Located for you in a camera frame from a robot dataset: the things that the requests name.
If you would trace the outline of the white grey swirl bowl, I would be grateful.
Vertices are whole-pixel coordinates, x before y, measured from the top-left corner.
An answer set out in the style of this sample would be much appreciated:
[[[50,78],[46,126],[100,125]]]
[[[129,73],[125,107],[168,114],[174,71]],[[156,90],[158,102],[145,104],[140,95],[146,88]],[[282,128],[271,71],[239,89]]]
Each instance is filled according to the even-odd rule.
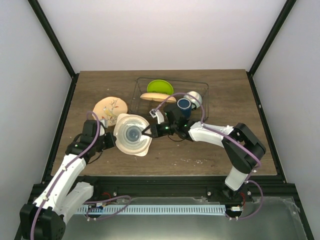
[[[121,113],[113,130],[113,135],[116,137],[116,147],[127,155],[146,156],[152,138],[143,135],[142,131],[148,126],[148,121],[142,116]]]

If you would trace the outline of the orange bowl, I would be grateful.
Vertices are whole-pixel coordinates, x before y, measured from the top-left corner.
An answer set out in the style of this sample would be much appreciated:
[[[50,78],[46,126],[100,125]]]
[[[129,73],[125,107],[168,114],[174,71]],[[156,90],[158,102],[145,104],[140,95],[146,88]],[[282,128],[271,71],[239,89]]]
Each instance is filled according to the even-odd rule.
[[[140,98],[147,101],[154,101],[154,102],[163,102],[166,100],[167,103],[176,103],[177,100],[174,96],[170,96],[164,93],[157,93],[157,92],[146,92],[140,95]]]

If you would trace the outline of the dark blue mug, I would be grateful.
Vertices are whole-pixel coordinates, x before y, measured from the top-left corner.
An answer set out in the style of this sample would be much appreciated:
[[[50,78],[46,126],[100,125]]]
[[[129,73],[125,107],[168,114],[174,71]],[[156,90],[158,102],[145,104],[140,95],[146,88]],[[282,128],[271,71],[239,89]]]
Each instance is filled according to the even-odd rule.
[[[180,98],[176,104],[187,119],[191,117],[192,111],[197,108],[197,106],[187,98]]]

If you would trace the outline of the lime green plate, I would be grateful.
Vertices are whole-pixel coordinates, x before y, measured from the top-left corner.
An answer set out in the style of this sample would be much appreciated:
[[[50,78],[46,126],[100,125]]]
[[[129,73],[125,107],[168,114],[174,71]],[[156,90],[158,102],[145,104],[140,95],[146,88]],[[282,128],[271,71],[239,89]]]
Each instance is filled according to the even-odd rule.
[[[160,93],[166,95],[172,95],[174,93],[173,86],[168,81],[163,79],[152,80],[147,85],[146,90],[148,93]]]

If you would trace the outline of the black wire dish rack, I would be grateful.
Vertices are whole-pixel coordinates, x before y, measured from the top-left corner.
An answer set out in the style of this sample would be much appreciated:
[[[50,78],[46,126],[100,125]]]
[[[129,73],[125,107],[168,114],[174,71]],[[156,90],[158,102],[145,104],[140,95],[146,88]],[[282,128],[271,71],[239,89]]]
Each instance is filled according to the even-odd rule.
[[[149,111],[156,108],[160,102],[142,99],[146,93],[162,93],[171,95],[174,93],[197,92],[202,97],[204,108],[204,120],[209,117],[209,85],[206,82],[198,82],[183,79],[169,79],[161,77],[139,77],[136,80],[132,100],[129,107],[130,114],[140,115],[151,120]]]

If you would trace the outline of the pale green bowl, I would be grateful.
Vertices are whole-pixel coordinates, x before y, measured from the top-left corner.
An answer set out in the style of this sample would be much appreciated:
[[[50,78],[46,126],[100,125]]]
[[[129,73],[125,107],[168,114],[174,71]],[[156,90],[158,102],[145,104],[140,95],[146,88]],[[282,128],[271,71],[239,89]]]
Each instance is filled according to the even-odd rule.
[[[189,91],[183,97],[191,102],[192,110],[199,108],[203,103],[202,96],[196,91]]]

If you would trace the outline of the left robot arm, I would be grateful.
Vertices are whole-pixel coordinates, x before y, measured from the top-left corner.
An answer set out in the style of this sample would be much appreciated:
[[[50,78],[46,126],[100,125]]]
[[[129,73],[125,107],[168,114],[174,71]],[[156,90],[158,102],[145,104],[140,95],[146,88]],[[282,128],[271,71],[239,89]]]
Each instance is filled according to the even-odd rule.
[[[108,121],[86,120],[82,132],[67,146],[58,171],[44,191],[19,212],[21,235],[25,240],[60,240],[77,209],[86,201],[97,202],[102,189],[77,177],[97,153],[115,146],[107,132]]]

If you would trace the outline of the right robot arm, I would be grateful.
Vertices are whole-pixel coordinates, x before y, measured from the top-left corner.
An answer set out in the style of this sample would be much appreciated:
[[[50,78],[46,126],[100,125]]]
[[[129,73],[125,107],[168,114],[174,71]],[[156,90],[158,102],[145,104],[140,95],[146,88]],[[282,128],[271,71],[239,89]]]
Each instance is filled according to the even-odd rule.
[[[148,125],[141,134],[160,138],[176,134],[181,140],[204,142],[224,148],[232,168],[222,188],[223,198],[229,202],[240,196],[240,188],[247,183],[251,173],[261,166],[266,147],[243,123],[236,126],[217,126],[187,118],[177,105],[164,107],[164,114],[157,109],[150,112],[157,123]]]

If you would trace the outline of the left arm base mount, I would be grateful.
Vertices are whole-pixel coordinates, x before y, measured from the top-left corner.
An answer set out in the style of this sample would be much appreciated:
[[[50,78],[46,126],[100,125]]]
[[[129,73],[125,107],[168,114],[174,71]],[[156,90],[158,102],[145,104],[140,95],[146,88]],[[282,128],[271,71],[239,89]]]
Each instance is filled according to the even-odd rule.
[[[88,199],[85,201],[85,204],[96,204],[96,203],[107,203],[112,202],[115,200],[115,197],[118,196],[118,193],[116,191],[113,192],[103,192],[101,195],[98,195],[97,197],[93,197],[91,199]]]

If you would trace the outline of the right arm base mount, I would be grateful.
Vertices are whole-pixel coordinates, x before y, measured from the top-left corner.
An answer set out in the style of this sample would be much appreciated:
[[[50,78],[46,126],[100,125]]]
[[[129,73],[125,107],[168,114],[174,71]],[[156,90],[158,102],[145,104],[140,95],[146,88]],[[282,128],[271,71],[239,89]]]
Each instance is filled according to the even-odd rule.
[[[221,204],[240,204],[252,202],[253,198],[248,195],[249,188],[242,185],[238,190],[231,190],[224,183],[209,185],[205,192],[210,202],[219,202]]]

